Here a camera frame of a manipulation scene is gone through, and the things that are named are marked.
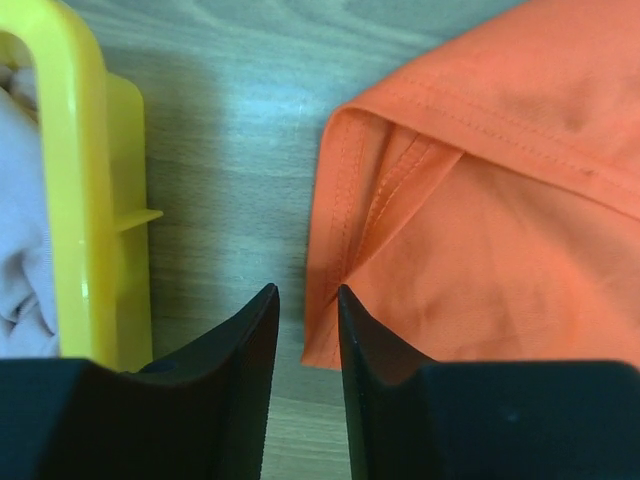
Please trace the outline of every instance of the orange cloth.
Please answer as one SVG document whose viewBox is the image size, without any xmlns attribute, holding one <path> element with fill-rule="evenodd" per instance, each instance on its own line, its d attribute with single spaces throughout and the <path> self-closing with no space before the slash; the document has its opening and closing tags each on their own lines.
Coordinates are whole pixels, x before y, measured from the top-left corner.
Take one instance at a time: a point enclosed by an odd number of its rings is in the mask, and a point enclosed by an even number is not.
<svg viewBox="0 0 640 480">
<path fill-rule="evenodd" d="M 320 152 L 303 363 L 336 291 L 437 360 L 640 366 L 640 2 L 532 0 L 340 108 Z"/>
</svg>

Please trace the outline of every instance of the orange fabric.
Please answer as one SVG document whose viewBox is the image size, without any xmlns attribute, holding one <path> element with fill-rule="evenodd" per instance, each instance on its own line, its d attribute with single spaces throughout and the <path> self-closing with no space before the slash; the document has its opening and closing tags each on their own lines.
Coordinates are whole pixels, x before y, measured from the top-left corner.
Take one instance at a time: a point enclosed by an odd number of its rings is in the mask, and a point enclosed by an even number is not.
<svg viewBox="0 0 640 480">
<path fill-rule="evenodd" d="M 532 0 L 331 117 L 303 363 L 349 284 L 437 360 L 640 366 L 640 2 Z"/>
</svg>

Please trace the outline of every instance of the yellow basket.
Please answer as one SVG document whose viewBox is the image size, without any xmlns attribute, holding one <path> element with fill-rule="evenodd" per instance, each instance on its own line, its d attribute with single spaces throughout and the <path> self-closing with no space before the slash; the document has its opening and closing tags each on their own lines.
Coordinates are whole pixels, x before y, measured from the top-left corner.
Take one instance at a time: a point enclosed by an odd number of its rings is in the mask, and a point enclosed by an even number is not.
<svg viewBox="0 0 640 480">
<path fill-rule="evenodd" d="M 0 0 L 0 57 L 33 65 L 61 354 L 116 370 L 151 361 L 143 103 L 54 0 Z"/>
</svg>

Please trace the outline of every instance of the cloth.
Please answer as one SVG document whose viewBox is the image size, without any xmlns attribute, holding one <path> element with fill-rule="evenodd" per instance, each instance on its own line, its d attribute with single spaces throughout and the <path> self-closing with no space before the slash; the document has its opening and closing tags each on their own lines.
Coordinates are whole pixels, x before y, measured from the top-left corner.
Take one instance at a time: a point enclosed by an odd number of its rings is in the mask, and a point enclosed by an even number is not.
<svg viewBox="0 0 640 480">
<path fill-rule="evenodd" d="M 0 357 L 58 354 L 44 175 L 33 72 L 0 71 Z"/>
<path fill-rule="evenodd" d="M 532 0 L 338 109 L 319 156 L 303 363 L 336 291 L 440 361 L 640 366 L 640 3 Z"/>
</svg>

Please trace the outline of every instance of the wood grain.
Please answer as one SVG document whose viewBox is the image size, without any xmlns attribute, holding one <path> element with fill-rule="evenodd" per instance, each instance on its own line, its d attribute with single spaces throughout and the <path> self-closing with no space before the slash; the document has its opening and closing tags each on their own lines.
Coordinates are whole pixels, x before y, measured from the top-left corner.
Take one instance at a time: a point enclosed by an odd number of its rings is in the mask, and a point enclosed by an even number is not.
<svg viewBox="0 0 640 480">
<path fill-rule="evenodd" d="M 265 283 L 282 325 L 265 479 L 349 478 L 336 372 L 299 365 L 318 142 L 331 110 L 516 0 L 71 0 L 146 100 L 155 353 Z"/>
</svg>

